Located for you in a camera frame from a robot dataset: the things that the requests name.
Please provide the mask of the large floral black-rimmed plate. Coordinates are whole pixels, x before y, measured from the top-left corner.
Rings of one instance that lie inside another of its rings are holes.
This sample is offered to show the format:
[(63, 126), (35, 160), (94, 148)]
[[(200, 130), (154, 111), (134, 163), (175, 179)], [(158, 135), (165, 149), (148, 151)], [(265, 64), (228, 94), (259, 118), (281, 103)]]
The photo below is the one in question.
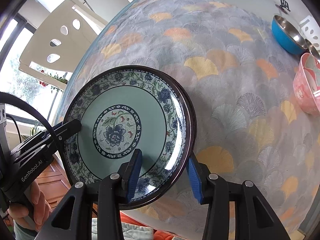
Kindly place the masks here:
[(71, 183), (98, 183), (142, 152), (137, 185), (122, 210), (157, 200), (178, 180), (193, 149), (196, 117), (183, 87), (160, 70), (128, 65), (107, 70), (76, 94), (63, 123), (80, 131), (61, 155)]

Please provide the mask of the pink cartoon ceramic bowl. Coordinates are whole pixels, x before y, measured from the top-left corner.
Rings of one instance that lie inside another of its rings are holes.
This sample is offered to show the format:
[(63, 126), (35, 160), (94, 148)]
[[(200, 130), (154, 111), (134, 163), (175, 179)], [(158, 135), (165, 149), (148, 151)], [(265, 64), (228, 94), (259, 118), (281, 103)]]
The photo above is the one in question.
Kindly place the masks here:
[(302, 111), (319, 116), (319, 60), (310, 53), (300, 58), (293, 91)]

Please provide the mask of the blue steel bowl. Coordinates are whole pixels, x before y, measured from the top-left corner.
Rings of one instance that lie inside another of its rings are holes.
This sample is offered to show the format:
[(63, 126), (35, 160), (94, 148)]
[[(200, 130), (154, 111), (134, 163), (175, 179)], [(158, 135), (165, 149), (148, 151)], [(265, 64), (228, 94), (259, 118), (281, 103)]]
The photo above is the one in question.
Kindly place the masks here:
[(288, 53), (301, 55), (307, 51), (308, 46), (305, 38), (287, 19), (280, 15), (274, 15), (272, 19), (272, 34), (276, 41)]

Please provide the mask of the pink steel bowl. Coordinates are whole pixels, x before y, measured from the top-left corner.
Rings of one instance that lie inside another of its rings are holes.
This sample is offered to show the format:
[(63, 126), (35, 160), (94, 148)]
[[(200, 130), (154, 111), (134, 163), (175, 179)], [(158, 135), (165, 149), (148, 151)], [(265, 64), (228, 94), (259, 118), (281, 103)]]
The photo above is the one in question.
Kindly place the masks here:
[(320, 55), (315, 46), (308, 40), (305, 40), (309, 53), (317, 60), (320, 61)]

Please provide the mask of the patterned fan-motif tablecloth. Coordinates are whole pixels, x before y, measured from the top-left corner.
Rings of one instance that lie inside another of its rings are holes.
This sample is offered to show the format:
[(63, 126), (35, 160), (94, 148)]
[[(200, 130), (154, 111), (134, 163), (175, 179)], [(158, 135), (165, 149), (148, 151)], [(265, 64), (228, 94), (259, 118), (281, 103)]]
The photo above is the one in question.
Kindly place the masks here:
[(195, 107), (198, 160), (228, 181), (253, 181), (285, 229), (299, 228), (319, 187), (319, 118), (300, 109), (299, 58), (268, 21), (211, 0), (134, 1), (75, 70), (57, 121), (90, 79), (128, 64), (176, 79)]

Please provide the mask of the white chair left side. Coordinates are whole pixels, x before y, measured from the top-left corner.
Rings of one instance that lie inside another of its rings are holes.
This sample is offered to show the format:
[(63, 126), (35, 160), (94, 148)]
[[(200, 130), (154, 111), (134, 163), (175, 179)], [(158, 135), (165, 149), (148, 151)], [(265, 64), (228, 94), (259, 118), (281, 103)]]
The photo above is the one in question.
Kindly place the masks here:
[(19, 70), (58, 89), (66, 84), (31, 68), (31, 63), (61, 72), (74, 72), (76, 66), (107, 25), (79, 0), (64, 0), (42, 22), (20, 56)]

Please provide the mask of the white chair right side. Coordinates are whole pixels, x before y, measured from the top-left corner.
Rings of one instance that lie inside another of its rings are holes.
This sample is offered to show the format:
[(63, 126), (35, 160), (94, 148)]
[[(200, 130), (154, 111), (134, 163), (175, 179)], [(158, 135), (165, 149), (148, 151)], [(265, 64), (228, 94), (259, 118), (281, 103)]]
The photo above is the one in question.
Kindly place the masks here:
[(299, 27), (301, 28), (305, 38), (314, 45), (316, 50), (319, 50), (320, 28), (316, 20), (311, 15), (308, 15), (300, 21)]

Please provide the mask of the black phone stand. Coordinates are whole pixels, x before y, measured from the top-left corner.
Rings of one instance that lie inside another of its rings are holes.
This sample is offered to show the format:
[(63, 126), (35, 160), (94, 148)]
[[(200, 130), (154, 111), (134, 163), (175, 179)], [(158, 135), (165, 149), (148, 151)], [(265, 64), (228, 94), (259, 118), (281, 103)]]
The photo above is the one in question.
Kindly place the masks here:
[(284, 12), (285, 14), (288, 14), (291, 10), (289, 7), (289, 3), (286, 0), (280, 0), (279, 4), (276, 4), (276, 7)]

